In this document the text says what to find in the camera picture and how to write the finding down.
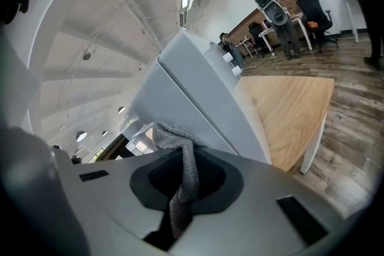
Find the wooden tabletop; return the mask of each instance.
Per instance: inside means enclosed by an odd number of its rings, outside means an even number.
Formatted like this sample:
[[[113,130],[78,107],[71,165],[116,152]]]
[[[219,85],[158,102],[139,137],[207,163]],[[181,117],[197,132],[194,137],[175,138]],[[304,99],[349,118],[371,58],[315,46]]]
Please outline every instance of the wooden tabletop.
[[[334,80],[296,76],[241,77],[259,113],[272,165],[290,170],[304,154],[331,101]]]

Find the wooden floor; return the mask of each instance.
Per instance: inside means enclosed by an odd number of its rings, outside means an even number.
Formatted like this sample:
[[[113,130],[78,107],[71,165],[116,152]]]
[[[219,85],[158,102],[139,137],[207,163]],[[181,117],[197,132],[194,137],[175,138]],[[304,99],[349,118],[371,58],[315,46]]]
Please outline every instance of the wooden floor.
[[[339,39],[340,49],[328,43],[323,53],[302,45],[301,57],[287,61],[281,49],[246,60],[242,76],[294,75],[327,77],[335,89],[319,150],[306,175],[301,161],[291,169],[300,182],[324,196],[343,217],[366,206],[375,193],[384,166],[384,82],[365,65],[370,41],[360,35]]]

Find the chair backrest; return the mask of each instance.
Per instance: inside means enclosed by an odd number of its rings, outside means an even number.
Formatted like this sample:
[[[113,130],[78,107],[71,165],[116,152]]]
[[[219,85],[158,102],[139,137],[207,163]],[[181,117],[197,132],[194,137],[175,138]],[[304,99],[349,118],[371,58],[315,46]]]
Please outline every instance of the chair backrest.
[[[259,38],[259,34],[263,32],[263,27],[259,23],[251,23],[249,24],[250,34],[253,36],[253,40],[255,44],[257,44],[258,41],[262,40],[262,38]]]
[[[319,0],[297,0],[296,3],[308,21],[322,23],[327,20]]]

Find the round ceiling lamp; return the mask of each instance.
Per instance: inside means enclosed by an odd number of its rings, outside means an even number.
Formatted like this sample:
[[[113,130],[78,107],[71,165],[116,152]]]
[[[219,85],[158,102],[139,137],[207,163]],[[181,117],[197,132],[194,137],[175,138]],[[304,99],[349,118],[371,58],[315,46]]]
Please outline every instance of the round ceiling lamp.
[[[85,137],[86,137],[86,132],[80,130],[80,131],[78,131],[77,134],[76,134],[76,141],[77,141],[77,142],[80,142],[80,141],[82,141]]]

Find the orange object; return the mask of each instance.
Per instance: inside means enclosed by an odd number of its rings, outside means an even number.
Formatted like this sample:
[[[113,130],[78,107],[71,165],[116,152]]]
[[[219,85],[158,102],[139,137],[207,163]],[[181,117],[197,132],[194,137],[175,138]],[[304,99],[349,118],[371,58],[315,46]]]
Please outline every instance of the orange object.
[[[319,26],[316,22],[307,22],[309,28],[317,28]]]

